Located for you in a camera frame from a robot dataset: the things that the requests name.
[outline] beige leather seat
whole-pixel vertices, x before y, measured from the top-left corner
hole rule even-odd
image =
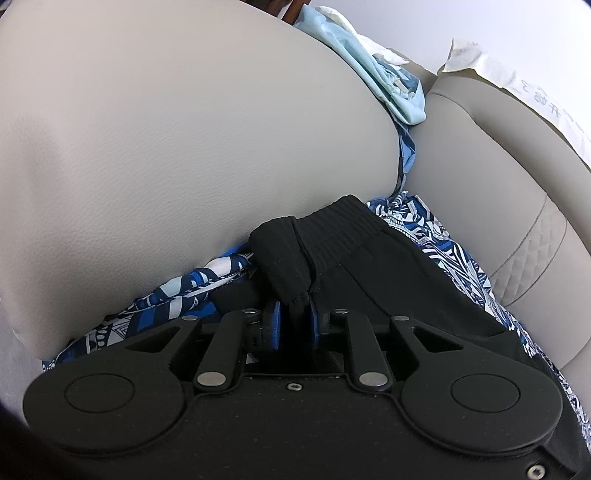
[[[436,81],[411,133],[408,189],[591,408],[589,171],[466,75]],[[237,0],[18,0],[0,139],[0,297],[40,358],[269,218],[389,195],[398,170],[394,124],[345,62]]]

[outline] screw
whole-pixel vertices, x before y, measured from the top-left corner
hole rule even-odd
[[[287,384],[287,390],[289,390],[290,392],[299,392],[302,388],[300,383],[288,383]]]
[[[544,465],[530,466],[527,470],[527,478],[530,480],[541,480],[546,476],[546,468]]]

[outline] metal rivet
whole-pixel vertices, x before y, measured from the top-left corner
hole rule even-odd
[[[530,480],[541,480],[546,476],[546,468],[544,465],[533,465],[527,470],[527,478]]]
[[[359,376],[359,382],[366,387],[381,387],[388,383],[388,377],[379,372],[365,372]]]
[[[302,385],[300,383],[288,383],[287,384],[287,390],[291,391],[291,392],[299,392],[302,388]]]
[[[197,382],[204,387],[219,387],[226,383],[226,376],[220,372],[203,372],[197,377]]]

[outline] blue patterned fabric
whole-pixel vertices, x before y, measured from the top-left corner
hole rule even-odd
[[[389,226],[409,237],[423,250],[451,278],[458,290],[470,297],[508,330],[514,330],[524,351],[530,357],[540,355],[546,361],[569,398],[570,405],[577,415],[581,434],[591,452],[591,425],[577,395],[552,360],[531,339],[523,325],[496,300],[491,282],[480,265],[461,245],[452,240],[427,205],[418,196],[409,196],[407,192],[390,199],[375,199],[367,205]]]
[[[198,316],[203,323],[219,322],[221,315],[209,294],[222,285],[252,274],[251,258],[252,253],[227,252],[203,268],[173,278],[150,295],[135,300],[124,311],[106,317],[98,327],[70,343],[54,360],[44,361],[43,370],[96,352],[183,315]]]
[[[591,452],[591,425],[569,383],[531,339],[523,325],[498,303],[484,271],[450,237],[423,201],[418,196],[409,196],[407,192],[402,192],[389,199],[372,200],[367,205],[389,226],[410,238],[447,274],[458,290],[508,330],[514,330],[530,357],[540,355],[546,361],[570,400],[587,448]],[[183,315],[196,315],[204,323],[219,322],[221,316],[210,301],[209,294],[222,285],[252,275],[255,269],[253,260],[250,252],[227,252],[203,268],[196,268],[187,275],[166,282],[150,295],[135,300],[124,311],[107,317],[97,328],[72,342],[56,359],[43,362],[44,369],[54,368],[56,364],[95,352]]]

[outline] white wall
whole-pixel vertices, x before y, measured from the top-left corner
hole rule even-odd
[[[591,134],[591,8],[583,0],[313,0],[436,72],[452,37],[538,83]]]

